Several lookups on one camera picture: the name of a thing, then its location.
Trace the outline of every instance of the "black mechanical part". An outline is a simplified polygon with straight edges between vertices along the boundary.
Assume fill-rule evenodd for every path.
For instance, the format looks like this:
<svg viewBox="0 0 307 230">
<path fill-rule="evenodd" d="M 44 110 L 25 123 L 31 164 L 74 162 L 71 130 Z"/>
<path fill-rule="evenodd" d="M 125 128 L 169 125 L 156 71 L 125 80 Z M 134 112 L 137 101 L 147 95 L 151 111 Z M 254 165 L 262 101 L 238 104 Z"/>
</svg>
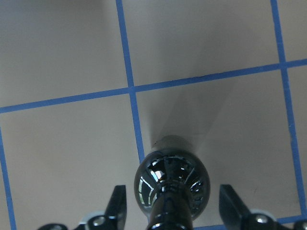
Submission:
<svg viewBox="0 0 307 230">
<path fill-rule="evenodd" d="M 229 184 L 220 186 L 220 216 L 227 230 L 291 230 L 264 213 L 251 213 Z M 307 230 L 307 220 L 295 223 L 294 230 Z"/>
<path fill-rule="evenodd" d="M 210 181 L 202 162 L 186 150 L 170 147 L 170 140 L 179 140 L 181 146 L 185 141 L 162 139 L 135 176 L 134 193 L 148 217 L 147 230 L 192 230 L 192 221 L 208 203 Z"/>
<path fill-rule="evenodd" d="M 103 215 L 90 218 L 74 230 L 124 230 L 127 216 L 126 186 L 114 187 L 110 201 Z M 38 230 L 68 230 L 65 225 L 52 223 Z"/>
</svg>

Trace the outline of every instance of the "metal screw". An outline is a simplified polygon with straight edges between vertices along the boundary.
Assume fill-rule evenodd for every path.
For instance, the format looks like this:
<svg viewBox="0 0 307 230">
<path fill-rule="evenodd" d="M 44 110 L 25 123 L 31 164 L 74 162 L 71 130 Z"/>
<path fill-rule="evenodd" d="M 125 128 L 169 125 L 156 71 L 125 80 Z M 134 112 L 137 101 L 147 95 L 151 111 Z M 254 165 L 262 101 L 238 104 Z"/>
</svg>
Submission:
<svg viewBox="0 0 307 230">
<path fill-rule="evenodd" d="M 94 219 L 93 224 L 94 226 L 99 226 L 102 225 L 105 222 L 106 218 L 105 217 L 97 217 Z"/>
<path fill-rule="evenodd" d="M 305 222 L 303 225 L 302 225 L 303 229 L 304 230 L 307 230 L 307 222 Z"/>
<path fill-rule="evenodd" d="M 257 215 L 256 221 L 260 224 L 265 224 L 268 222 L 268 218 L 265 215 Z"/>
<path fill-rule="evenodd" d="M 62 227 L 60 225 L 54 225 L 50 228 L 50 230 L 62 230 Z"/>
</svg>

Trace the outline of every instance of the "gray floor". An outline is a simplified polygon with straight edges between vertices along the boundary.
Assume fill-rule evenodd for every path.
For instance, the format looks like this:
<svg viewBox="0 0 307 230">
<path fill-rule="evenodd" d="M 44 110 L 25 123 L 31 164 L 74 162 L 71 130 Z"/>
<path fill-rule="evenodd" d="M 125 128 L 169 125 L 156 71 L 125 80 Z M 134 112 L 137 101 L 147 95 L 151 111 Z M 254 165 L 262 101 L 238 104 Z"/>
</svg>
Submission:
<svg viewBox="0 0 307 230">
<path fill-rule="evenodd" d="M 279 17 L 275 0 L 123 0 L 134 85 L 115 0 L 1 3 L 1 229 L 75 228 L 117 184 L 125 229 L 145 229 L 134 175 L 170 134 L 211 179 L 194 227 L 222 224 L 220 184 L 282 223 L 307 218 L 307 1 L 277 2 Z"/>
</svg>

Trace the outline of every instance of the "screw head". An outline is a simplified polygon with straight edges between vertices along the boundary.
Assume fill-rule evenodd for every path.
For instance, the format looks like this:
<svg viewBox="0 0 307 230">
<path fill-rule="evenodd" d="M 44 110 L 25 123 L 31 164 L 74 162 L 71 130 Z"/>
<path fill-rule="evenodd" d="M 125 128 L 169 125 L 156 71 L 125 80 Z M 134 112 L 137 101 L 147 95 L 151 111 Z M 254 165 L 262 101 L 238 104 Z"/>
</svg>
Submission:
<svg viewBox="0 0 307 230">
<path fill-rule="evenodd" d="M 54 225 L 50 228 L 50 230 L 62 230 L 63 228 L 60 225 Z"/>
<path fill-rule="evenodd" d="M 256 216 L 256 221 L 260 224 L 265 224 L 268 222 L 268 218 L 265 215 L 259 214 Z"/>
<path fill-rule="evenodd" d="M 304 230 L 307 230 L 307 222 L 303 223 L 302 227 Z"/>
<path fill-rule="evenodd" d="M 102 225 L 105 222 L 105 220 L 106 220 L 105 217 L 97 217 L 96 219 L 93 220 L 93 225 L 94 226 Z"/>
</svg>

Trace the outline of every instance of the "gray square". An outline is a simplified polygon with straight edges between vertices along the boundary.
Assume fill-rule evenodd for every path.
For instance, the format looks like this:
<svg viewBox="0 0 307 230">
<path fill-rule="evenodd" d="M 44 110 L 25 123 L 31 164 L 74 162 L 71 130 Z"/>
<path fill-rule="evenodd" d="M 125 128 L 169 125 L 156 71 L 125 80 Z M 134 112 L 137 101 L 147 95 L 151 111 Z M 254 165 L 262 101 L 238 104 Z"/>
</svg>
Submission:
<svg viewBox="0 0 307 230">
<path fill-rule="evenodd" d="M 288 70 L 305 192 L 307 191 L 307 67 Z"/>
<path fill-rule="evenodd" d="M 127 86 L 113 0 L 0 6 L 0 106 Z"/>
<path fill-rule="evenodd" d="M 5 196 L 2 173 L 0 176 L 0 223 L 2 229 L 10 229 L 10 219 L 9 219 L 8 207 L 6 204 L 6 196 Z"/>
<path fill-rule="evenodd" d="M 18 229 L 59 222 L 75 228 L 127 187 L 126 229 L 146 226 L 133 180 L 139 166 L 128 95 L 2 114 Z"/>
<path fill-rule="evenodd" d="M 125 0 L 136 85 L 278 62 L 270 1 Z"/>
<path fill-rule="evenodd" d="M 307 1 L 278 0 L 287 61 L 307 58 Z"/>
<path fill-rule="evenodd" d="M 145 153 L 163 136 L 179 135 L 208 170 L 211 196 L 195 227 L 222 224 L 220 184 L 231 184 L 249 208 L 300 215 L 280 71 L 137 97 Z"/>
</svg>

